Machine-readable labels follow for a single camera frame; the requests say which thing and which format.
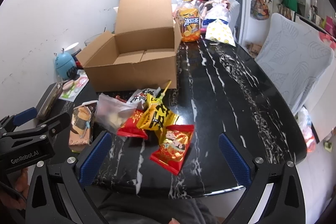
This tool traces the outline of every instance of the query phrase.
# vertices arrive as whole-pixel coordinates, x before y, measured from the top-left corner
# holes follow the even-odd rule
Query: white bag with smiley faces
[[[234,47],[236,46],[230,27],[224,24],[220,19],[209,23],[205,39],[230,44]]]

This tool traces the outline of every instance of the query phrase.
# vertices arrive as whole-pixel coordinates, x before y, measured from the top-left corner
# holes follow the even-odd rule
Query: blue textured pad
[[[24,123],[36,118],[37,116],[37,110],[35,107],[31,107],[30,109],[27,109],[17,115],[13,118],[13,125],[19,127],[23,125]]]
[[[111,143],[111,134],[107,132],[83,163],[80,170],[81,176],[79,179],[79,183],[83,187],[92,184],[101,164],[111,149]]]
[[[251,185],[250,168],[225,134],[219,135],[218,145],[239,185]]]

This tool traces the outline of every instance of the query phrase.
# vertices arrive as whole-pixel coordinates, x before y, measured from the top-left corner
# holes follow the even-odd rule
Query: green bag
[[[297,12],[297,0],[283,0],[282,4],[294,12]]]

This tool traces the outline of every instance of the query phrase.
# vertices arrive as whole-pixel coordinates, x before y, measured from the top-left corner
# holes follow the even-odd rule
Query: gray pants
[[[199,199],[151,199],[111,193],[98,207],[109,223],[217,224],[216,218]]]

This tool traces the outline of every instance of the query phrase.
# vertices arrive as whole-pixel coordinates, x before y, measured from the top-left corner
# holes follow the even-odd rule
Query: human hand
[[[17,179],[15,183],[15,190],[19,193],[22,193],[25,198],[28,196],[29,185],[28,185],[28,168],[24,168],[21,170],[21,175]],[[15,200],[10,197],[6,192],[0,190],[0,200],[4,206],[10,209],[22,210],[26,209],[26,203],[22,200],[22,198],[18,198]]]
[[[172,218],[168,224],[180,224],[175,218]]]

